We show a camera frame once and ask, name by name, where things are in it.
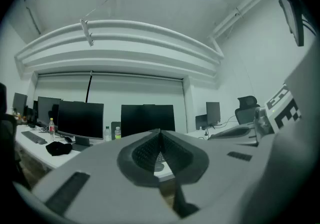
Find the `monitor stand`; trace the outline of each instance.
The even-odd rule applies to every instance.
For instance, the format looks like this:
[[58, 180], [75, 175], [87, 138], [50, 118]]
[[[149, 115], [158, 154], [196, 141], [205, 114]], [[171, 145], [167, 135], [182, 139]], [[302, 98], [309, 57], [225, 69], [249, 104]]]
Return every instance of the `monitor stand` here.
[[83, 151], [90, 146], [92, 146], [92, 144], [89, 143], [88, 138], [76, 137], [75, 143], [72, 144], [72, 149], [75, 151]]

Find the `black monitor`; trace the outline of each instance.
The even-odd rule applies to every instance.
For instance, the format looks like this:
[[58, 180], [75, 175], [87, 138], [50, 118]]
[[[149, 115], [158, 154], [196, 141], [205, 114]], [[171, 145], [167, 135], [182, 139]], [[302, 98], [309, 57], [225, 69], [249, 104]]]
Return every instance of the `black monitor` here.
[[121, 136], [160, 128], [175, 131], [175, 115], [172, 105], [122, 105]]
[[220, 116], [220, 103], [207, 102], [206, 103], [206, 118], [207, 124], [210, 126], [216, 125], [221, 120]]
[[297, 46], [303, 46], [304, 28], [300, 0], [279, 0], [279, 4], [284, 11], [290, 33], [293, 33]]
[[37, 119], [38, 118], [38, 101], [33, 102], [33, 111], [35, 114], [35, 118]]
[[12, 107], [16, 112], [19, 112], [21, 116], [25, 114], [25, 108], [27, 104], [27, 96], [25, 94], [15, 93], [13, 98]]
[[38, 115], [37, 121], [42, 125], [49, 125], [50, 118], [53, 118], [54, 125], [58, 125], [58, 110], [61, 99], [38, 97]]
[[58, 112], [58, 133], [75, 136], [72, 149], [82, 151], [89, 139], [103, 140], [104, 105], [102, 103], [61, 101]]

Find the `black office chair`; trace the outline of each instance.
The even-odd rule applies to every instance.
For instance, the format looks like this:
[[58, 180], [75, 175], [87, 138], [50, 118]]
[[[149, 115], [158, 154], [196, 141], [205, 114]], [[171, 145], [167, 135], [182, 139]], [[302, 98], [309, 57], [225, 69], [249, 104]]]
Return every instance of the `black office chair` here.
[[252, 96], [245, 96], [238, 98], [240, 106], [239, 109], [235, 110], [234, 114], [238, 123], [246, 124], [253, 122], [255, 119], [255, 108], [260, 107], [257, 104], [257, 99]]
[[3, 149], [0, 161], [4, 163], [2, 173], [30, 189], [20, 166], [20, 157], [15, 153], [17, 121], [14, 116], [6, 114], [6, 98], [6, 87], [0, 83], [0, 148]]

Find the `water bottle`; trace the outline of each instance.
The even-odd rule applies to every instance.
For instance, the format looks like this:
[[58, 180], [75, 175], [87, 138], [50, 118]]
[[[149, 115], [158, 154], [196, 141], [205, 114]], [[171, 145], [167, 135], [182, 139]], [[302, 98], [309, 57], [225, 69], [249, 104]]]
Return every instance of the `water bottle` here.
[[111, 141], [111, 130], [109, 129], [109, 126], [106, 126], [106, 127], [105, 127], [104, 139], [105, 139], [107, 142]]
[[115, 134], [115, 138], [116, 138], [116, 139], [121, 139], [121, 130], [120, 130], [120, 127], [119, 127], [119, 126], [117, 126], [117, 127], [115, 128], [114, 134]]
[[50, 118], [49, 133], [50, 133], [51, 141], [53, 142], [55, 140], [55, 124], [54, 124], [53, 118]]

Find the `desk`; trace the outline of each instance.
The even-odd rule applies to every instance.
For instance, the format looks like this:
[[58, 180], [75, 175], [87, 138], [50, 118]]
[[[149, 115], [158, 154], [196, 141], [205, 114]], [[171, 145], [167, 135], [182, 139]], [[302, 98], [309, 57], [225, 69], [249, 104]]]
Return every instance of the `desk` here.
[[[227, 130], [229, 128], [232, 128], [234, 126], [237, 126], [237, 122], [229, 122], [227, 125], [223, 128], [219, 129], [214, 129], [214, 128], [209, 128], [209, 135], [216, 134], [219, 132], [222, 132], [224, 130]], [[36, 135], [44, 138], [48, 143], [39, 145], [37, 143], [34, 143], [27, 137], [25, 137], [21, 132], [24, 131], [32, 131]], [[187, 135], [190, 135], [192, 137], [198, 138], [198, 137], [204, 137], [206, 140], [208, 139], [208, 136], [205, 136], [205, 131], [204, 130], [198, 130], [194, 131], [191, 133], [187, 133]], [[16, 136], [15, 136], [16, 142], [33, 158], [36, 160], [40, 161], [42, 164], [45, 166], [49, 167], [50, 169], [55, 169], [58, 168], [59, 166], [63, 165], [73, 157], [75, 157], [77, 154], [80, 154], [79, 151], [74, 151], [71, 150], [69, 154], [67, 155], [61, 155], [61, 156], [51, 156], [50, 153], [46, 149], [46, 145], [48, 145], [51, 142], [50, 139], [50, 134], [49, 133], [40, 133], [37, 128], [30, 128], [29, 126], [26, 125], [19, 125], [16, 128]], [[64, 138], [55, 138], [56, 141], [66, 143]], [[93, 145], [97, 145], [100, 143], [107, 143], [105, 141], [99, 141], [99, 140], [90, 140], [90, 143]], [[171, 169], [169, 168], [168, 164], [166, 162], [164, 164], [164, 169], [160, 172], [155, 172], [154, 175], [159, 178], [159, 180], [166, 181], [170, 180], [174, 177], [173, 173], [171, 172]]]

